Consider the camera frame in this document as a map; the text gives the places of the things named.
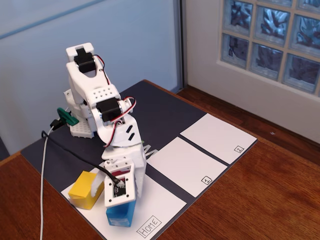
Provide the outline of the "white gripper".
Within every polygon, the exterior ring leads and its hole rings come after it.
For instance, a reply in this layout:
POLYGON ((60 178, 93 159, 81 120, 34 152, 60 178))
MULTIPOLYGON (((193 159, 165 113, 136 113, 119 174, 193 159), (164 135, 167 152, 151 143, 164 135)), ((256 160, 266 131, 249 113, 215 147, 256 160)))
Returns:
MULTIPOLYGON (((136 144, 128 147, 115 147, 110 146, 107 147, 103 153, 101 158, 106 160, 111 160, 114 162, 115 160, 124 160, 129 159, 134 162, 135 165, 143 165, 141 167, 136 167, 134 170, 134 178, 137 196, 139 198, 142 197, 143 186, 144 186, 144 177, 146 174, 146 156, 144 152, 143 145, 136 144)), ((92 184, 91 184, 91 197, 95 197, 98 191, 99 186, 104 182, 106 174, 103 171, 99 171, 92 184)))

